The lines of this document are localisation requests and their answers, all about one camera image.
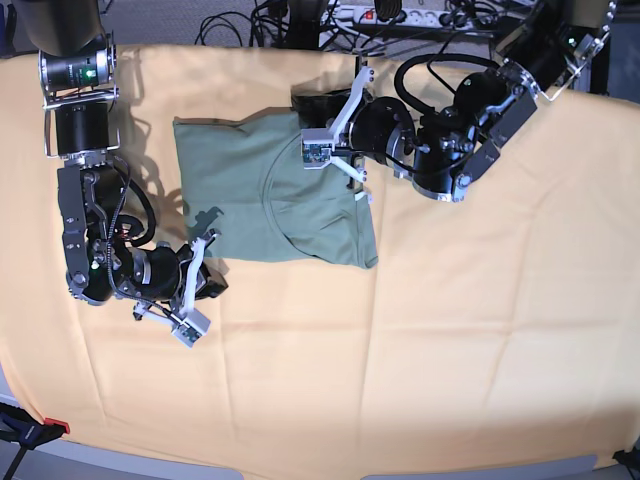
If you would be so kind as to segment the green T-shirt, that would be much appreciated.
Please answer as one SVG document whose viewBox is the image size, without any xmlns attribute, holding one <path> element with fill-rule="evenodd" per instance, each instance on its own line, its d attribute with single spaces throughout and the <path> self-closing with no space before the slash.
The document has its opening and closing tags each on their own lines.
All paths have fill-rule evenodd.
<svg viewBox="0 0 640 480">
<path fill-rule="evenodd" d="M 187 234 L 213 230 L 214 258 L 318 259 L 371 269 L 378 262 L 365 195 L 340 169 L 307 170 L 297 113 L 173 124 Z"/>
</svg>

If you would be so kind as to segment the white power strip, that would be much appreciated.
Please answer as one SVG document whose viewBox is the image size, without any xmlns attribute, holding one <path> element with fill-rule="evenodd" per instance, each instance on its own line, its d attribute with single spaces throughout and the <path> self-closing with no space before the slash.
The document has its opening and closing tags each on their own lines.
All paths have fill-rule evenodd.
<svg viewBox="0 0 640 480">
<path fill-rule="evenodd" d="M 339 3 L 333 10 L 332 18 L 356 30 L 369 31 L 389 27 L 400 31 L 436 30 L 456 28 L 469 30 L 471 21 L 464 21 L 461 15 L 452 16 L 443 10 L 404 7 L 396 20 L 383 21 L 373 6 Z"/>
</svg>

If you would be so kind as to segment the yellow table cloth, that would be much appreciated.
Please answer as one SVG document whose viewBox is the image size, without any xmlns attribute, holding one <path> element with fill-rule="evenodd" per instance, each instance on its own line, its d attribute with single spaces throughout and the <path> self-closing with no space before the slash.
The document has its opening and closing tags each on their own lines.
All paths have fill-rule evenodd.
<svg viewBox="0 0 640 480">
<path fill-rule="evenodd" d="M 70 439 L 249 479 L 597 455 L 639 435 L 639 108 L 542 104 L 464 201 L 369 167 L 378 265 L 225 263 L 193 347 L 73 299 L 37 60 L 1 64 L 1 367 Z"/>
</svg>

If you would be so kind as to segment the black clamp right corner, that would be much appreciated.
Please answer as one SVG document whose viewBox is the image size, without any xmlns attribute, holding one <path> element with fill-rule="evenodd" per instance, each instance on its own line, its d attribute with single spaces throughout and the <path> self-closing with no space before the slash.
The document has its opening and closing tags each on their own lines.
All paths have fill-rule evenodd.
<svg viewBox="0 0 640 480">
<path fill-rule="evenodd" d="M 630 470 L 640 471 L 640 449 L 637 447 L 633 447 L 630 451 L 616 451 L 613 459 Z"/>
</svg>

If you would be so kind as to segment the blue red clamp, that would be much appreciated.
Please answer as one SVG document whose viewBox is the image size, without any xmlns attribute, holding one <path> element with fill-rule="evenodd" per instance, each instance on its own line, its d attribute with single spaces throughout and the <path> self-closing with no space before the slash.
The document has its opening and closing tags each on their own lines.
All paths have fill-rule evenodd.
<svg viewBox="0 0 640 480">
<path fill-rule="evenodd" d="M 45 418 L 40 422 L 26 410 L 2 403 L 1 440 L 19 445 L 19 450 L 3 475 L 3 480 L 13 478 L 28 451 L 33 451 L 69 433 L 69 424 L 64 421 Z"/>
</svg>

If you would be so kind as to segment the black table leg post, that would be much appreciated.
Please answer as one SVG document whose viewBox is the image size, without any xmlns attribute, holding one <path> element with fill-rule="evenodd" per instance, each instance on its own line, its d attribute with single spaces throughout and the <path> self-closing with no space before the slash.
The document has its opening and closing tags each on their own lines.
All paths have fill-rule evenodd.
<svg viewBox="0 0 640 480">
<path fill-rule="evenodd" d="M 289 0 L 289 26 L 285 36 L 285 47 L 294 50 L 316 50 L 318 48 L 320 19 L 326 9 L 321 0 Z"/>
</svg>

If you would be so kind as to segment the black box right background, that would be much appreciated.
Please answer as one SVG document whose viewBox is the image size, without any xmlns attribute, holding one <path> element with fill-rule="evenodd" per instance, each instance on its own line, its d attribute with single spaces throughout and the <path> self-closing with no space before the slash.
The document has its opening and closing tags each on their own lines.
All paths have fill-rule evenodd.
<svg viewBox="0 0 640 480">
<path fill-rule="evenodd" d="M 595 95 L 609 96 L 609 69 L 611 48 L 610 41 L 604 43 L 603 48 L 591 62 L 589 92 Z"/>
</svg>

